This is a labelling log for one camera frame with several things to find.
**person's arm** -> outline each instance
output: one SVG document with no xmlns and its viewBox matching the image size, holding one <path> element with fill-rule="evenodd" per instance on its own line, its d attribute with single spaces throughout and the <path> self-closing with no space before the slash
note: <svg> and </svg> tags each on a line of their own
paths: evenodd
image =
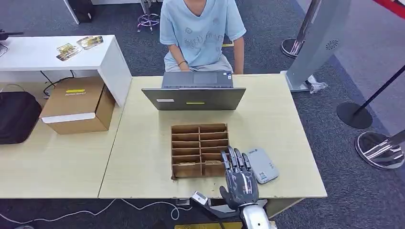
<svg viewBox="0 0 405 229">
<path fill-rule="evenodd" d="M 168 46 L 171 55 L 176 63 L 179 65 L 180 70 L 189 71 L 187 62 L 184 61 L 183 53 L 178 47 L 176 35 L 174 34 L 173 23 L 170 20 L 168 12 L 168 5 L 163 2 L 163 6 L 160 12 L 160 42 Z"/>
<path fill-rule="evenodd" d="M 234 42 L 234 73 L 243 74 L 245 63 L 245 42 L 243 35 L 246 33 L 246 29 L 243 25 L 235 0 L 228 0 L 226 10 L 225 34 Z"/>
<path fill-rule="evenodd" d="M 245 65 L 245 41 L 240 37 L 234 41 L 235 74 L 243 74 Z"/>
<path fill-rule="evenodd" d="M 185 61 L 183 53 L 181 52 L 180 48 L 177 45 L 172 44 L 169 45 L 169 51 L 173 56 L 173 58 L 176 60 L 176 63 L 180 67 L 180 70 L 182 70 L 183 72 L 189 72 L 190 68 L 187 62 Z"/>
</svg>

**laptop lid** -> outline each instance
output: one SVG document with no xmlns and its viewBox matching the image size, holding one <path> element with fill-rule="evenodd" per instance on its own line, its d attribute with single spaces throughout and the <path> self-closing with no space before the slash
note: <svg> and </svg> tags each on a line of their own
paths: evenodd
<svg viewBox="0 0 405 229">
<path fill-rule="evenodd" d="M 246 88 L 142 89 L 158 110 L 235 110 Z"/>
</svg>

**touchpad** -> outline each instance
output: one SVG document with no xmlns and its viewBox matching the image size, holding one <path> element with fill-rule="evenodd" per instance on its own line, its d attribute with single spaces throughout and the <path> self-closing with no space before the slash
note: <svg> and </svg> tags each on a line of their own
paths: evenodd
<svg viewBox="0 0 405 229">
<path fill-rule="evenodd" d="M 194 83 L 213 84 L 217 81 L 217 75 L 213 73 L 194 73 Z"/>
</svg>

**robotic finger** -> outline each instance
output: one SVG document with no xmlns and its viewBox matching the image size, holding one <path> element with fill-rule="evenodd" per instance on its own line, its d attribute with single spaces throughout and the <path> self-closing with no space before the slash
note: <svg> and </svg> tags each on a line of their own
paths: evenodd
<svg viewBox="0 0 405 229">
<path fill-rule="evenodd" d="M 225 151 L 221 150 L 221 156 L 222 156 L 222 159 L 224 160 L 225 170 L 231 169 L 231 166 L 229 165 L 228 157 L 226 156 Z"/>
<path fill-rule="evenodd" d="M 243 156 L 243 159 L 245 160 L 246 169 L 247 169 L 248 171 L 250 171 L 250 169 L 251 169 L 252 167 L 250 166 L 249 158 L 247 157 L 247 155 L 246 155 L 245 153 L 242 153 L 242 156 Z"/>
<path fill-rule="evenodd" d="M 239 165 L 238 165 L 238 162 L 236 159 L 236 154 L 235 154 L 234 149 L 232 149 L 231 146 L 228 146 L 228 151 L 229 151 L 229 155 L 231 157 L 232 171 L 234 171 L 234 172 L 239 171 L 239 169 L 238 169 Z"/>
<path fill-rule="evenodd" d="M 239 149 L 237 149 L 237 148 L 235 148 L 234 151 L 235 151 L 236 157 L 237 157 L 237 159 L 238 159 L 239 167 L 241 168 L 241 170 L 244 170 L 244 169 L 245 169 L 245 168 L 244 168 L 245 163 L 244 163 L 244 159 L 243 159 L 243 157 L 242 157 L 242 154 L 240 153 Z"/>
</svg>

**cardboard divider tray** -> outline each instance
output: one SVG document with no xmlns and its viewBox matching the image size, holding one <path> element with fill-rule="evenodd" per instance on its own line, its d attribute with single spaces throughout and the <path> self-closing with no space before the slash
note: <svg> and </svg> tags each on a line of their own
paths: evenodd
<svg viewBox="0 0 405 229">
<path fill-rule="evenodd" d="M 171 178 L 224 176 L 221 156 L 229 157 L 226 124 L 173 125 L 171 127 Z"/>
</svg>

